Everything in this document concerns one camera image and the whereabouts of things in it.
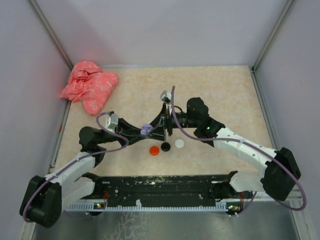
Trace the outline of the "purple earbud charging case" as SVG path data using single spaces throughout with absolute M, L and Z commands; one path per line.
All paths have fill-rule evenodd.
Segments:
M 152 130 L 153 126 L 151 124 L 143 124 L 141 129 L 140 129 L 140 134 L 142 136 L 147 136 Z

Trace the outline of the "black earbud charging case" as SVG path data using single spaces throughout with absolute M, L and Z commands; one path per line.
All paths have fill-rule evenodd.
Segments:
M 171 144 L 168 142 L 163 142 L 160 146 L 161 150 L 164 152 L 168 152 L 171 149 Z

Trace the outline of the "orange earbud charging case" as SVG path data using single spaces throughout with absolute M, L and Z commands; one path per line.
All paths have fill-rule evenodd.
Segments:
M 160 153 L 160 149 L 159 149 L 159 147 L 158 146 L 151 146 L 150 148 L 149 148 L 149 153 L 152 155 L 152 156 L 156 156 L 156 155 L 158 155 L 159 153 Z

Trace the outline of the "white earbud charging case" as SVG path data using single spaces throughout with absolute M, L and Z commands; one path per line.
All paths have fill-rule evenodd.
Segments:
M 177 149 L 181 149 L 185 146 L 185 142 L 182 140 L 182 139 L 177 139 L 175 142 L 174 142 L 174 145 Z

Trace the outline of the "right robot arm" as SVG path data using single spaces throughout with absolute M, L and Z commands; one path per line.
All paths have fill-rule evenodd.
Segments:
M 209 115 L 209 109 L 200 97 L 193 97 L 186 103 L 186 112 L 172 113 L 165 100 L 159 115 L 143 125 L 141 133 L 148 138 L 164 140 L 173 129 L 194 128 L 196 139 L 212 147 L 225 150 L 247 162 L 256 172 L 234 171 L 227 177 L 223 192 L 235 198 L 240 192 L 265 192 L 278 201 L 285 201 L 301 177 L 293 153 L 282 147 L 280 150 L 264 147 L 239 136 L 224 124 Z

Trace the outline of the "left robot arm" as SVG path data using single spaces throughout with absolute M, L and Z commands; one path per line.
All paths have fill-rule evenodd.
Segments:
M 19 210 L 27 223 L 52 227 L 62 212 L 83 197 L 101 197 L 104 186 L 84 175 L 97 167 L 105 154 L 123 150 L 134 140 L 148 138 L 154 126 L 144 124 L 137 128 L 128 124 L 116 114 L 106 112 L 102 125 L 96 119 L 98 128 L 85 126 L 79 132 L 80 152 L 61 168 L 43 177 L 34 176 L 28 183 Z

